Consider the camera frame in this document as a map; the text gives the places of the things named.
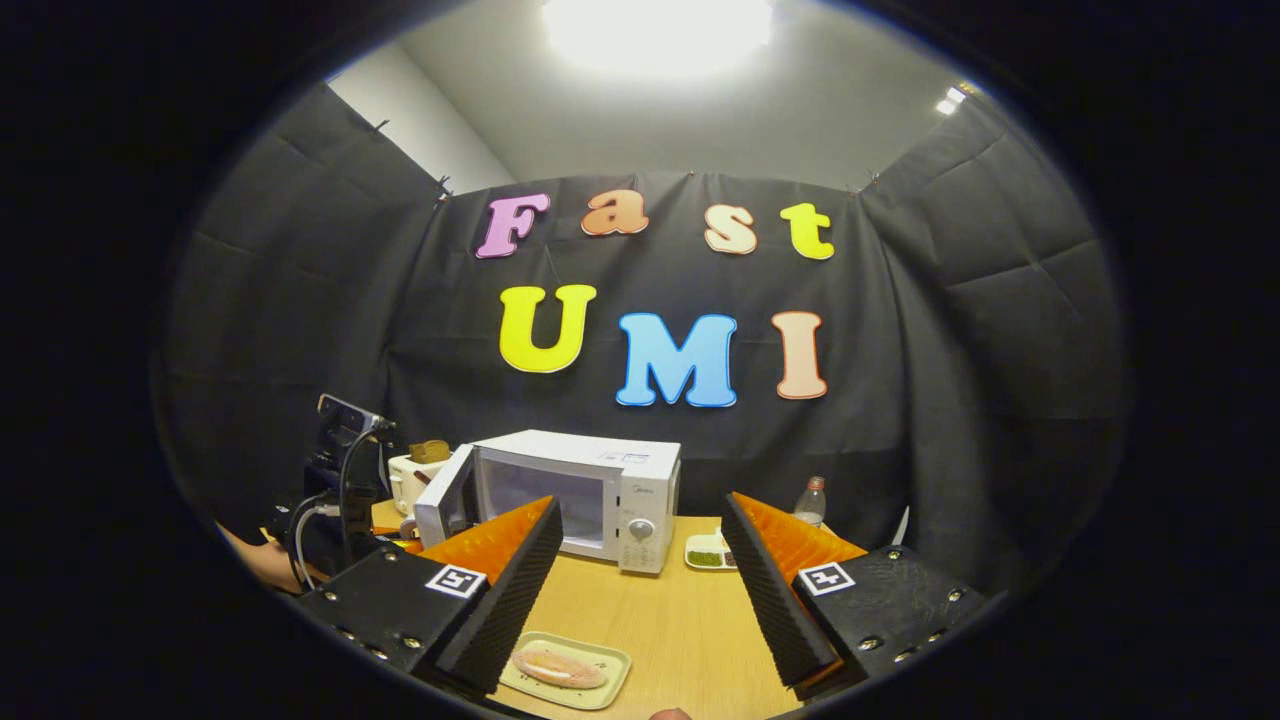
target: green sauce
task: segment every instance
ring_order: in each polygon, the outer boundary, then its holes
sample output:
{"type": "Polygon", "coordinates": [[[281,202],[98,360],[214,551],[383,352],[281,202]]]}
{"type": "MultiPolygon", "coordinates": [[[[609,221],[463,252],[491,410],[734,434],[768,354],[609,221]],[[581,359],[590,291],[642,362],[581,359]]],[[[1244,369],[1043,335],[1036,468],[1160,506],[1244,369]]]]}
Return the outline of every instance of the green sauce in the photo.
{"type": "Polygon", "coordinates": [[[690,565],[699,565],[701,568],[719,568],[722,565],[718,552],[692,551],[687,555],[687,557],[690,565]]]}

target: ceiling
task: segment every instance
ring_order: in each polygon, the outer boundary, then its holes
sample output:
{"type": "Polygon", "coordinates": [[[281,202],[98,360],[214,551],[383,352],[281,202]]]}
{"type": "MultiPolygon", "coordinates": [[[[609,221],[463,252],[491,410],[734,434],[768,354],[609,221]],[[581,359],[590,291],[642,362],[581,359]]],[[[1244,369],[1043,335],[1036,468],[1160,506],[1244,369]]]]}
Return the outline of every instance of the ceiling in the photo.
{"type": "Polygon", "coordinates": [[[696,170],[859,190],[943,119],[934,105],[963,79],[815,0],[778,0],[769,42],[701,78],[575,65],[540,0],[474,0],[399,42],[517,181],[696,170]]]}

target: water bottle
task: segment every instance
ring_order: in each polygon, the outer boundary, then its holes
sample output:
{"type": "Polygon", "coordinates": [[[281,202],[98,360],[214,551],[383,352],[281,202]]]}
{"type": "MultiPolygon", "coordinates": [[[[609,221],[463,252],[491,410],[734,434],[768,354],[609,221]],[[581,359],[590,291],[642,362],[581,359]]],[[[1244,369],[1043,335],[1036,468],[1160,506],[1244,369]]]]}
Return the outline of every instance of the water bottle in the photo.
{"type": "Polygon", "coordinates": [[[809,478],[809,484],[800,500],[796,501],[796,509],[791,514],[814,528],[820,527],[822,518],[827,514],[827,493],[823,492],[826,487],[827,480],[817,475],[809,478]]]}

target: blue letter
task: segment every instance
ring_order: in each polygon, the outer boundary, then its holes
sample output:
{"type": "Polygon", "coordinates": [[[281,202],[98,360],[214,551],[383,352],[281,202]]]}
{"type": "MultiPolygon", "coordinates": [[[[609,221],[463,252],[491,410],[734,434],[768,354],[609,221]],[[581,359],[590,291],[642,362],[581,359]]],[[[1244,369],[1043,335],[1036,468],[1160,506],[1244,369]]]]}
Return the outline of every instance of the blue letter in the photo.
{"type": "Polygon", "coordinates": [[[728,387],[728,338],[737,322],[728,315],[703,315],[676,350],[667,325],[653,313],[631,313],[618,319],[627,333],[627,384],[618,391],[622,405],[653,405],[657,395],[649,388],[649,370],[668,405],[680,400],[689,375],[694,387],[685,401],[694,407],[728,407],[737,393],[728,387]]]}

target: white microwave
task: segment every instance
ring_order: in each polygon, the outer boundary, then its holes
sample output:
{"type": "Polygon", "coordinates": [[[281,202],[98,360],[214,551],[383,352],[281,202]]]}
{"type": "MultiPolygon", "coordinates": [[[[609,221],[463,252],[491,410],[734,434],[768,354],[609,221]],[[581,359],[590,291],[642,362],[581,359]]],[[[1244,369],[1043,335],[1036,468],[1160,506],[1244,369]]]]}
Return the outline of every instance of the white microwave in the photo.
{"type": "Polygon", "coordinates": [[[561,551],[657,575],[680,491],[680,443],[524,430],[460,446],[417,496],[401,532],[430,547],[554,495],[561,551]]]}

